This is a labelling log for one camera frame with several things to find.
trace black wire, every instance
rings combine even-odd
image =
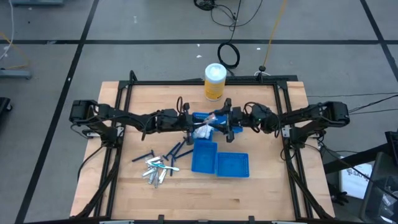
[[[101,147],[99,147],[96,151],[94,151],[91,155],[89,155],[80,165],[79,167],[79,171],[77,172],[77,181],[79,181],[80,178],[80,172],[83,168],[83,166],[86,164],[86,162],[91,159],[93,156],[95,156],[95,154],[97,154],[102,148],[104,148],[105,145],[101,145]]]
[[[364,105],[364,106],[356,107],[356,108],[354,108],[354,109],[352,109],[352,110],[349,110],[348,112],[349,112],[349,113],[352,113],[352,112],[361,110],[361,109],[363,109],[363,108],[367,108],[368,106],[376,105],[376,104],[378,104],[378,103],[381,103],[381,102],[383,102],[383,101],[385,101],[385,100],[388,100],[388,99],[391,99],[391,98],[394,98],[394,97],[397,97],[397,96],[398,96],[398,94],[396,94],[396,95],[394,95],[394,96],[387,97],[387,98],[382,99],[382,100],[377,100],[377,101],[375,101],[375,102],[366,104],[366,105]]]
[[[88,139],[88,137],[85,136],[83,133],[81,133],[81,132],[77,131],[76,129],[74,129],[74,128],[73,128],[74,126],[77,126],[77,124],[73,124],[73,125],[70,126],[70,129],[71,129],[72,131],[78,133],[81,137],[83,137],[83,138],[85,138],[85,139]]]
[[[114,116],[114,117],[108,118],[108,119],[100,119],[99,117],[97,117],[97,119],[99,119],[99,121],[87,123],[87,124],[84,124],[84,125],[85,125],[85,126],[89,126],[89,125],[93,125],[93,124],[102,123],[102,122],[104,122],[104,121],[111,121],[111,120],[116,119],[116,118],[126,118],[126,117],[131,118],[131,119],[133,119],[134,121],[138,122],[138,123],[141,125],[142,128],[144,127],[144,124],[143,124],[141,121],[139,121],[139,120],[137,120],[137,119],[135,119],[135,118],[126,116],[126,115]]]
[[[262,0],[260,1],[260,4],[259,4],[259,6],[257,7],[256,11],[254,12],[253,16],[252,16],[247,22],[245,22],[245,23],[243,23],[243,24],[235,25],[235,27],[245,26],[246,24],[248,24],[249,22],[251,22],[251,21],[254,19],[254,17],[256,16],[256,14],[258,13],[258,11],[260,10],[261,4],[262,4]],[[226,12],[223,11],[222,9],[219,9],[219,8],[218,8],[219,6],[227,8],[227,10],[231,13],[231,16],[229,16],[228,13],[226,13]],[[233,22],[231,25],[226,25],[226,24],[222,24],[222,23],[219,23],[219,22],[215,21],[215,20],[214,20],[214,17],[213,17],[213,10],[211,10],[211,12],[210,12],[211,20],[212,20],[214,23],[216,23],[216,24],[218,24],[218,25],[220,25],[220,26],[228,27],[230,31],[233,31],[231,28],[234,27],[233,25],[237,22],[238,18],[236,18],[236,17],[234,16],[234,14],[232,13],[232,10],[231,10],[230,8],[228,8],[228,7],[224,6],[224,5],[220,5],[220,4],[215,4],[213,9],[222,10],[222,11],[223,11],[232,21],[234,21],[234,22]]]
[[[177,99],[177,112],[182,114],[182,97],[179,96]]]
[[[344,160],[340,159],[339,157],[333,155],[333,151],[331,151],[330,149],[328,149],[325,144],[324,148],[326,150],[326,152],[328,152],[331,156],[333,156],[334,158],[336,158],[337,160],[339,160],[342,164],[348,166],[349,168],[355,170],[357,173],[361,174],[365,179],[367,179],[368,181],[372,182],[377,188],[379,188],[380,190],[382,190],[384,193],[388,194],[389,196],[391,196],[392,198],[398,200],[398,197],[396,197],[395,195],[393,195],[392,193],[388,192],[386,189],[384,189],[383,187],[379,186],[378,183],[376,183],[375,181],[371,180],[368,176],[366,176],[365,174],[363,174],[361,171],[357,170],[355,167],[349,165],[347,162],[345,162]]]
[[[279,156],[280,156],[280,158],[281,158],[283,161],[286,161],[286,159],[282,157],[282,153],[284,152],[284,150],[285,150],[285,149],[283,148],[283,149],[280,151]],[[289,161],[291,161],[295,156],[296,156],[296,151],[293,152],[293,156],[290,157],[290,160],[289,160]]]
[[[240,12],[240,10],[241,10],[241,3],[242,3],[242,0],[239,0],[238,11],[237,11],[237,13],[236,13],[236,19],[235,19],[235,21],[234,21],[234,23],[233,23],[233,24],[234,24],[234,29],[233,29],[233,31],[232,31],[231,38],[229,38],[229,41],[224,42],[224,43],[221,43],[220,46],[218,46],[218,49],[217,49],[217,57],[218,57],[218,60],[220,61],[220,64],[222,64],[222,65],[230,72],[231,76],[235,76],[235,74],[234,74],[230,69],[236,68],[236,67],[239,65],[239,62],[240,62],[240,60],[241,60],[241,54],[239,53],[238,48],[235,47],[235,45],[231,44],[231,41],[232,41],[232,39],[233,39],[233,37],[234,37],[235,30],[236,30],[236,22],[237,22],[237,20],[238,20],[239,12]],[[223,61],[223,59],[221,58],[221,49],[222,49],[225,45],[230,46],[230,47],[234,50],[234,52],[235,52],[235,54],[236,54],[236,62],[235,62],[233,65],[228,65],[228,64],[225,63],[225,62]]]
[[[277,114],[275,114],[275,113],[272,113],[272,114],[278,119],[278,124],[277,124],[278,127],[274,131],[274,137],[278,138],[278,136],[279,136],[279,134],[281,132],[281,129],[282,129],[282,125],[280,124],[279,116]]]
[[[310,144],[307,144],[307,143],[304,143],[306,146],[310,146],[311,148],[313,148],[313,149],[316,149],[318,152],[319,152],[319,149],[317,148],[317,147],[315,147],[315,146],[311,146]]]
[[[122,134],[124,133],[124,130],[126,130],[126,128],[124,128],[124,129],[118,134],[117,139],[119,139],[119,138],[122,136]],[[81,165],[80,165],[80,167],[79,167],[79,171],[78,171],[78,173],[77,173],[77,181],[79,181],[80,172],[81,172],[83,166],[87,163],[87,161],[88,161],[89,159],[91,159],[91,158],[92,158],[93,156],[95,156],[95,154],[97,154],[103,147],[105,147],[105,146],[107,145],[107,143],[108,143],[108,142],[102,143],[102,145],[101,145],[96,151],[94,151],[91,155],[89,155],[89,156],[81,163]]]
[[[378,113],[378,112],[384,112],[384,111],[394,111],[394,110],[398,110],[398,108],[396,108],[396,109],[378,110],[378,111],[367,111],[367,112],[350,113],[350,115],[356,115],[356,114],[366,114],[366,113]]]
[[[307,96],[307,97],[373,96],[373,95],[391,95],[391,94],[397,94],[397,93],[363,93],[363,94],[351,94],[351,95]]]

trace blue bin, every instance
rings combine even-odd
[[[214,174],[216,172],[217,143],[197,139],[193,143],[192,172]]]
[[[249,177],[249,156],[247,153],[217,153],[216,174],[218,177]]]

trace wooden table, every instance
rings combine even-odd
[[[104,82],[98,101],[113,106],[117,87],[118,82]],[[288,87],[292,109],[306,107],[308,101],[303,83],[288,82]],[[233,106],[255,101],[274,112],[277,110],[271,86],[226,86],[222,99],[210,102],[203,95],[203,86],[137,85],[132,88],[129,111],[142,114],[175,108],[179,96],[190,103],[191,113],[219,109],[227,97],[232,99]],[[282,90],[280,97],[285,109]],[[164,183],[155,189],[147,183],[147,179],[141,178],[147,169],[144,161],[131,162],[131,159],[151,149],[158,156],[166,154],[182,137],[180,132],[156,133],[147,135],[145,141],[141,141],[140,132],[133,127],[126,128],[112,219],[156,220],[159,214],[163,214],[166,220],[247,220],[250,215],[254,215],[256,220],[294,220],[286,164],[280,158],[280,136],[276,139],[273,134],[257,134],[245,128],[243,133],[235,135],[232,143],[226,143],[225,137],[216,133],[214,141],[218,142],[219,152],[249,154],[250,178],[217,178],[215,175],[191,172],[192,154],[189,154],[175,163],[180,172],[174,172],[172,177],[168,175]],[[309,139],[307,144],[317,145],[314,139]],[[99,139],[90,139],[85,157],[99,145]],[[184,146],[180,152],[192,147]],[[104,152],[101,151],[83,168],[71,215],[80,212],[98,189]],[[325,211],[334,216],[319,152],[311,147],[301,152],[309,190]],[[301,214],[305,217],[303,197],[298,187],[297,192]],[[105,214],[107,200],[108,192],[104,193],[101,214]]]

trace grey floor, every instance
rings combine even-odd
[[[17,7],[16,40],[80,40],[93,0],[65,0],[63,7]],[[367,0],[386,40],[398,39],[398,1]],[[236,11],[237,0],[219,0]],[[268,39],[282,1],[264,0],[251,23],[236,29],[235,39]],[[242,0],[240,21],[248,20],[259,0]],[[215,19],[228,23],[222,12]],[[11,36],[10,8],[0,0],[0,32]],[[88,40],[228,39],[231,32],[210,19],[210,13],[184,0],[100,0]],[[360,0],[289,0],[278,40],[377,40]],[[0,52],[6,45],[0,45]],[[14,110],[0,130],[0,223],[13,223],[44,143],[77,45],[19,44],[31,59],[31,80],[0,80],[0,96]],[[237,75],[252,75],[264,60],[267,45],[238,44]],[[218,62],[218,44],[88,44],[84,45],[61,117],[52,139],[26,222],[68,218],[76,173],[86,141],[69,129],[68,113],[75,99],[97,99],[101,82],[125,80],[133,69],[140,80],[182,80],[203,76]],[[388,45],[398,58],[398,45]],[[234,56],[223,49],[226,62]],[[0,67],[19,64],[15,50]],[[275,44],[267,72],[297,75],[310,103],[337,100],[350,108],[388,95],[322,98],[326,95],[397,92],[398,82],[379,44]],[[398,108],[398,99],[363,111]],[[397,111],[352,115],[351,124],[328,129],[325,143],[334,150],[363,151],[385,143],[384,131],[398,127]]]

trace blue plastic basket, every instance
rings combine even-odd
[[[217,142],[197,139],[193,143],[192,172],[214,174],[216,172]]]
[[[201,113],[201,112],[193,112],[192,115],[198,119],[206,119],[209,116],[209,113]],[[216,116],[217,120],[214,121],[215,124],[221,124],[224,123],[226,121],[226,115],[223,116]],[[234,133],[241,133],[243,132],[243,128],[242,127],[232,127],[232,130]]]
[[[247,153],[217,153],[216,174],[218,177],[249,177],[249,156]]]

